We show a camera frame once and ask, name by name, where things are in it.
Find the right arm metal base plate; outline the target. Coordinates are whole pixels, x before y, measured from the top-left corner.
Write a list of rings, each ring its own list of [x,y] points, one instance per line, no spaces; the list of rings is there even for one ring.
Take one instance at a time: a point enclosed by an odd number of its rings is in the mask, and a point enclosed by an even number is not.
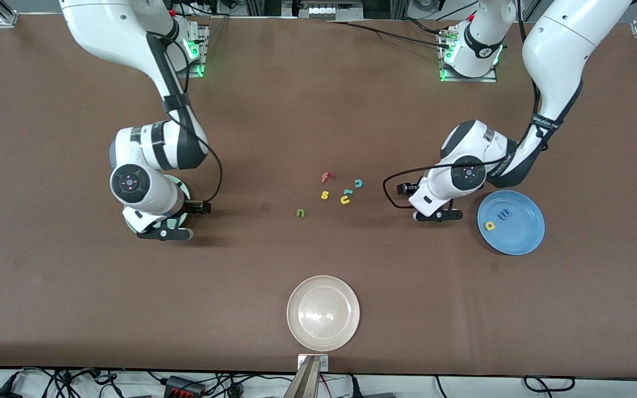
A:
[[[190,76],[203,77],[210,43],[210,26],[190,23],[182,43],[190,60]]]

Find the beige plate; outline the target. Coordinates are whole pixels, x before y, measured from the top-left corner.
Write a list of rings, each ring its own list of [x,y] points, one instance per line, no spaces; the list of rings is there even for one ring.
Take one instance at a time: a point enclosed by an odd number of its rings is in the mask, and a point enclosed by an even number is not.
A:
[[[333,351],[354,337],[361,306],[346,282],[332,275],[315,275],[291,293],[286,322],[291,335],[308,350]]]

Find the blue plate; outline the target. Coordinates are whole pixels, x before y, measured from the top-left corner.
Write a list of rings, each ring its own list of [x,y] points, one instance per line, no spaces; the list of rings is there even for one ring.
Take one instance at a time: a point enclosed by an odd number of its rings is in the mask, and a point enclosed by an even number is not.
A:
[[[500,220],[498,212],[508,208],[513,216]],[[495,191],[481,202],[476,221],[481,237],[493,249],[506,255],[524,255],[533,252],[543,241],[546,231],[544,215],[537,204],[516,191]],[[495,222],[492,231],[485,229],[488,221]]]

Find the small metal bracket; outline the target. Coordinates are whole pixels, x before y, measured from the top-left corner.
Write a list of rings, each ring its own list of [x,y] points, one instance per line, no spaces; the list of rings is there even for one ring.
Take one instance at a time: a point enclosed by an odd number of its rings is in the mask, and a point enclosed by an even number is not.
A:
[[[297,368],[301,368],[306,360],[310,357],[316,357],[318,363],[318,369],[321,373],[328,373],[328,355],[327,354],[299,354],[297,358]]]

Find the black orange power strip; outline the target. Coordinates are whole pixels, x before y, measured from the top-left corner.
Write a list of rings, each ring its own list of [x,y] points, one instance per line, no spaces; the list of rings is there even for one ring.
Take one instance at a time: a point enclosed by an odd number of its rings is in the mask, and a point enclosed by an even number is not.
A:
[[[202,398],[206,391],[205,384],[182,377],[171,376],[164,381],[163,398]]]

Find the green plate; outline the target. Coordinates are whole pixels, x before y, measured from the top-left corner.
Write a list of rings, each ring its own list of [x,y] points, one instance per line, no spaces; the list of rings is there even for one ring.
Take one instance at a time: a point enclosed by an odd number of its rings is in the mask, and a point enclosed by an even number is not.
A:
[[[179,188],[179,190],[184,194],[184,200],[190,200],[191,199],[191,193],[190,190],[188,189],[187,184],[185,184],[182,180],[180,180],[179,178],[169,175],[169,174],[163,174],[163,176],[165,176],[167,179],[169,179],[170,181],[172,181],[175,186],[177,186]],[[174,215],[173,217],[169,217],[167,219],[164,220],[159,220],[154,224],[150,224],[145,230],[144,232],[151,232],[152,230],[156,230],[156,229],[172,229],[172,230],[178,230],[181,229],[182,225],[185,223],[186,219],[188,217],[187,213],[177,213],[176,215]]]

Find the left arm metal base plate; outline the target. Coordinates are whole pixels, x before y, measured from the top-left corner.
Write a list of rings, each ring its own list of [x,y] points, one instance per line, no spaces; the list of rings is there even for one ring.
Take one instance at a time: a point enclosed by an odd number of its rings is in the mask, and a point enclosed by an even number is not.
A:
[[[503,44],[487,46],[470,40],[467,35],[468,25],[470,22],[463,20],[437,36],[437,42],[446,45],[437,54],[440,80],[496,82],[495,66]]]

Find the grey metal box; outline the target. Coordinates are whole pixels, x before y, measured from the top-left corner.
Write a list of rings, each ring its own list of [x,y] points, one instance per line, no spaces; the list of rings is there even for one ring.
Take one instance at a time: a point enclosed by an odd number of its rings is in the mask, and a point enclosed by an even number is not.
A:
[[[362,0],[281,0],[281,16],[326,21],[364,19]]]

